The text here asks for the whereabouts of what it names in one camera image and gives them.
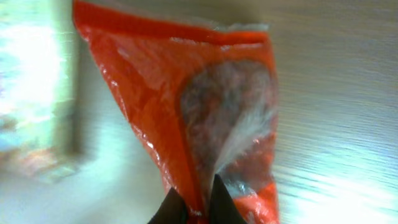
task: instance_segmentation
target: table surface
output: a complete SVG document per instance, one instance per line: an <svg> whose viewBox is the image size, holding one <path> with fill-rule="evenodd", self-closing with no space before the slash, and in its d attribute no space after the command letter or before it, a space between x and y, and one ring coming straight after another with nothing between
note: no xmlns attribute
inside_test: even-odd
<svg viewBox="0 0 398 224"><path fill-rule="evenodd" d="M271 25L281 223L398 223L396 0L134 2ZM0 223L145 223L164 197L84 43L80 55L76 136L87 160L56 185L0 176Z"/></svg>

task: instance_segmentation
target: wood grain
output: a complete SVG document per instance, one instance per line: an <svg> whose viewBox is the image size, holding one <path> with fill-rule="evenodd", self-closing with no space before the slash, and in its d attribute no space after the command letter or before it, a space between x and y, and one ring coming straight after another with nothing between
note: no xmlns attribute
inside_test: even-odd
<svg viewBox="0 0 398 224"><path fill-rule="evenodd" d="M174 16L271 25L282 223L398 223L395 0L130 2Z"/></svg>
<svg viewBox="0 0 398 224"><path fill-rule="evenodd" d="M118 2L227 24L268 22L280 87L281 223L398 223L396 0ZM1 187L12 201L6 223L143 223L162 201L155 166L83 46L78 136L95 159L51 187L13 177Z"/></svg>

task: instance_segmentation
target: food inside bag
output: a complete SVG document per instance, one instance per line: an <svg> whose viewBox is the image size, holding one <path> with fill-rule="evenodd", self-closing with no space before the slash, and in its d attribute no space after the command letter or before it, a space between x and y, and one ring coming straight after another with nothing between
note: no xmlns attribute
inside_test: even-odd
<svg viewBox="0 0 398 224"><path fill-rule="evenodd" d="M206 223L215 174L248 223L278 223L277 80L267 33L158 21L84 1L73 10L165 190L184 198L190 223Z"/></svg>

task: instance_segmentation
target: red plastic bag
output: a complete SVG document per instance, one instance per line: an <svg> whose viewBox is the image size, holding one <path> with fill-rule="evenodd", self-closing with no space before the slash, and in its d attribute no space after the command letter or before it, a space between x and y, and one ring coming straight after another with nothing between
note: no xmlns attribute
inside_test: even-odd
<svg viewBox="0 0 398 224"><path fill-rule="evenodd" d="M219 174L249 223L279 223L271 164L274 59L264 31L155 21L74 2L77 29L132 129L191 223L206 223Z"/></svg>

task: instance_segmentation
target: blurry object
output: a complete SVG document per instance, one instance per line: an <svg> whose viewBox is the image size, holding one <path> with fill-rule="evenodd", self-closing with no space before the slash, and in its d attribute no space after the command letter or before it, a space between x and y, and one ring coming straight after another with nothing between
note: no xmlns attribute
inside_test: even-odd
<svg viewBox="0 0 398 224"><path fill-rule="evenodd" d="M187 219L183 198L171 188L148 224L186 224ZM211 190L209 224L246 224L218 174L214 176Z"/></svg>
<svg viewBox="0 0 398 224"><path fill-rule="evenodd" d="M266 26L215 31L84 1L73 10L121 111L191 220L206 222L219 174L246 221L278 223L277 82Z"/></svg>
<svg viewBox="0 0 398 224"><path fill-rule="evenodd" d="M44 181L75 170L74 52L65 50L75 34L57 19L60 4L0 2L0 165Z"/></svg>

